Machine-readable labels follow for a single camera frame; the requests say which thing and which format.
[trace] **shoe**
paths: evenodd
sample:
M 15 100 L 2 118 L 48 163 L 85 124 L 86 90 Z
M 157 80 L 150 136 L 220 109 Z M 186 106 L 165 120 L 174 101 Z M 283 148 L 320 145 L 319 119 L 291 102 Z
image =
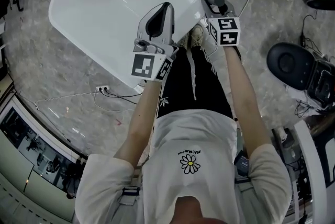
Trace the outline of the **shoe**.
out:
M 189 33 L 185 34 L 184 37 L 179 40 L 179 42 L 177 43 L 177 46 L 183 47 L 187 50 L 188 39 L 189 39 Z
M 191 30 L 191 48 L 194 46 L 202 46 L 204 39 L 204 29 L 199 24 L 195 25 Z

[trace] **gray speckled floor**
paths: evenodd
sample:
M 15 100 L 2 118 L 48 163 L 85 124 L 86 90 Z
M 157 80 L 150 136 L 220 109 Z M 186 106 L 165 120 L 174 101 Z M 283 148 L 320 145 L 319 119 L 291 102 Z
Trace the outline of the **gray speckled floor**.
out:
M 231 1 L 239 13 L 246 0 Z M 85 154 L 113 154 L 125 140 L 132 111 L 109 113 L 93 102 L 97 85 L 110 85 L 119 95 L 136 94 L 96 62 L 71 44 L 48 20 L 50 0 L 23 0 L 25 10 L 14 7 L 6 16 L 3 40 L 10 73 L 16 89 L 37 102 L 42 113 L 36 114 L 51 129 L 55 125 L 72 146 Z M 240 17 L 240 51 L 243 64 L 256 90 L 261 114 L 269 128 L 292 125 L 296 102 L 285 93 L 283 84 L 266 67 L 268 49 L 279 41 L 297 42 L 305 15 L 314 13 L 302 0 L 250 0 Z M 306 20 L 305 34 L 320 50 L 335 55 L 334 12 L 319 11 L 317 20 Z M 206 46 L 208 53 L 213 47 Z M 221 48 L 212 55 L 219 78 L 231 103 L 227 67 Z M 134 105 L 124 100 L 96 95 L 96 102 L 106 110 L 124 110 Z

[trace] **daisy logo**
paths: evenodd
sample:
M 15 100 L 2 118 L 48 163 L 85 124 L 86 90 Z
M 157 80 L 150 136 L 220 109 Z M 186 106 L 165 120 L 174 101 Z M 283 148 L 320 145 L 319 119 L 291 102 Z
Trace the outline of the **daisy logo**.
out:
M 192 155 L 192 157 L 187 154 L 186 156 L 182 156 L 182 159 L 180 160 L 180 163 L 182 164 L 182 169 L 184 169 L 184 173 L 187 175 L 189 173 L 194 174 L 198 171 L 200 164 L 197 164 L 195 162 L 195 156 Z

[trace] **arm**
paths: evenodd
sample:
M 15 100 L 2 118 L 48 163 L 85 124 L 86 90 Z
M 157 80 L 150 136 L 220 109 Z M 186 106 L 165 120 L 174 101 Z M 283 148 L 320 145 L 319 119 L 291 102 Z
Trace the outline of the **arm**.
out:
M 228 63 L 234 110 L 250 157 L 257 147 L 271 144 L 271 140 L 258 110 L 254 89 L 235 49 L 224 47 L 224 50 Z
M 114 155 L 136 167 L 148 145 L 161 90 L 160 82 L 148 81 L 132 115 L 126 141 Z

